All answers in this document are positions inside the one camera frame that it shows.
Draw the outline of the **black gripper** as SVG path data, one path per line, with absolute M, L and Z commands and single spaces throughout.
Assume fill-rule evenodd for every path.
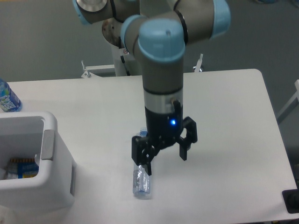
M 142 166 L 148 175 L 152 175 L 151 162 L 161 149 L 179 144 L 179 156 L 187 160 L 187 151 L 192 143 L 198 141 L 197 124 L 190 118 L 183 119 L 183 107 L 177 112 L 155 113 L 145 107 L 148 136 L 133 136 L 131 158 L 137 166 Z M 186 130 L 183 138 L 180 134 Z

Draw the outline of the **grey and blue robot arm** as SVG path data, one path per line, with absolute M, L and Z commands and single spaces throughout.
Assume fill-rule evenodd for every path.
M 171 11 L 154 16 L 142 12 L 139 0 L 75 0 L 73 5 L 83 23 L 118 21 L 124 48 L 140 64 L 148 133 L 132 138 L 135 164 L 151 175 L 154 157 L 174 144 L 179 144 L 179 155 L 186 160 L 198 135 L 196 122 L 183 116 L 185 47 L 229 29 L 227 2 L 176 0 Z

